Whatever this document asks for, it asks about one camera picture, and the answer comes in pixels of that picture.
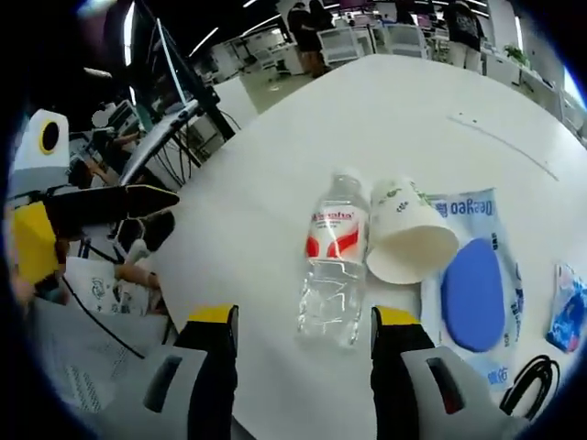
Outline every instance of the table surface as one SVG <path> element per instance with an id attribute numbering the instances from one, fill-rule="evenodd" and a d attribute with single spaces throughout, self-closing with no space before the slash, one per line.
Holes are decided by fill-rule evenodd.
<path id="1" fill-rule="evenodd" d="M 369 310 L 419 313 L 417 288 L 369 279 L 352 352 L 295 339 L 305 236 L 337 166 L 408 175 L 428 193 L 494 187 L 524 280 L 515 370 L 546 353 L 554 265 L 587 275 L 587 152 L 522 94 L 447 64 L 373 55 L 293 93 L 239 132 L 182 189 L 155 254 L 172 320 L 240 306 L 234 415 L 258 439 L 374 438 Z"/>

